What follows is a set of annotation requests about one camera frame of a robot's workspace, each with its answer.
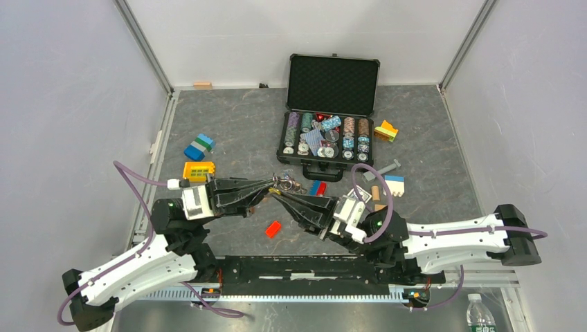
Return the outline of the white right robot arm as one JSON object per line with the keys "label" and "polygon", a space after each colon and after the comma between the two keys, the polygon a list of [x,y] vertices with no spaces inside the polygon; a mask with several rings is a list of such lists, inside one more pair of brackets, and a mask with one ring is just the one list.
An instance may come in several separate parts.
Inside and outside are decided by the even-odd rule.
{"label": "white right robot arm", "polygon": [[531,230],[521,211],[499,205],[486,216],[436,224],[409,223],[390,207],[371,213],[351,196],[307,196],[271,190],[298,225],[378,268],[408,282],[438,275],[446,268],[484,261],[503,266],[541,263]]}

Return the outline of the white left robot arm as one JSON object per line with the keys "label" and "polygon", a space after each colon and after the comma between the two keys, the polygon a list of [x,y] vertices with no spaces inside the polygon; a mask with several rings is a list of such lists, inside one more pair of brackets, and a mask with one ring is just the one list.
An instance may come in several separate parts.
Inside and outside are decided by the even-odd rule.
{"label": "white left robot arm", "polygon": [[90,331],[143,295],[181,282],[211,282],[219,263],[204,226],[225,216],[248,217],[277,179],[215,178],[191,186],[168,181],[175,199],[158,199],[148,214],[151,235],[111,261],[62,275],[72,325]]}

